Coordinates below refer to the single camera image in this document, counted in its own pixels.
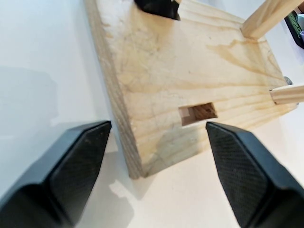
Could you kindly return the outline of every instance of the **wooden stick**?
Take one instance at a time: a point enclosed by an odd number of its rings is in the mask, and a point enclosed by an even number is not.
[[[283,20],[303,0],[266,0],[243,24],[244,37],[259,39]]]
[[[275,88],[270,94],[277,105],[304,102],[304,84]]]

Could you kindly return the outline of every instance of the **wooden block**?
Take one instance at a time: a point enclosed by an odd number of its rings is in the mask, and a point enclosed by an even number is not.
[[[241,18],[191,0],[181,21],[132,0],[85,3],[132,178],[208,150],[204,116],[252,129],[296,107],[273,102],[269,90],[286,82],[267,41],[243,37]]]
[[[241,28],[244,37],[261,38],[302,2],[303,0],[266,0],[244,22]]]
[[[276,104],[304,102],[304,85],[286,85],[270,91]]]

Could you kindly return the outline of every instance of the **wooden board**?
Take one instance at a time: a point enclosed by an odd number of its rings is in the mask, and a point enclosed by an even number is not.
[[[286,82],[267,41],[243,37],[243,19],[183,0],[181,21],[133,0],[85,0],[131,178],[209,149],[206,121],[181,109],[212,103],[215,121],[252,129],[291,110],[269,90]]]
[[[297,8],[303,0],[266,0],[243,24],[244,37],[258,39]]]

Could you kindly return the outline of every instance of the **white surface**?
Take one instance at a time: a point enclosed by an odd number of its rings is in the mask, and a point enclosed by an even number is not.
[[[246,18],[262,0],[208,0]],[[108,119],[82,0],[0,0],[0,196],[66,128]],[[284,75],[304,81],[282,24],[267,39]],[[304,105],[255,134],[303,184]],[[234,228],[238,224],[210,151],[152,177],[130,180],[110,138],[77,228]]]
[[[68,127],[109,119],[82,0],[0,0],[0,196]]]

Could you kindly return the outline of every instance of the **pine wood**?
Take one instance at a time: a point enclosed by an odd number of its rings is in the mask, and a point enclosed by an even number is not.
[[[266,0],[244,22],[241,28],[244,37],[261,38],[302,2],[303,0]]]
[[[206,121],[182,126],[181,107],[212,103],[217,122],[252,129],[291,110],[269,90],[286,82],[267,41],[243,37],[243,19],[183,0],[181,21],[133,0],[85,0],[132,178],[209,149]]]
[[[287,85],[270,91],[276,104],[304,102],[304,85]]]

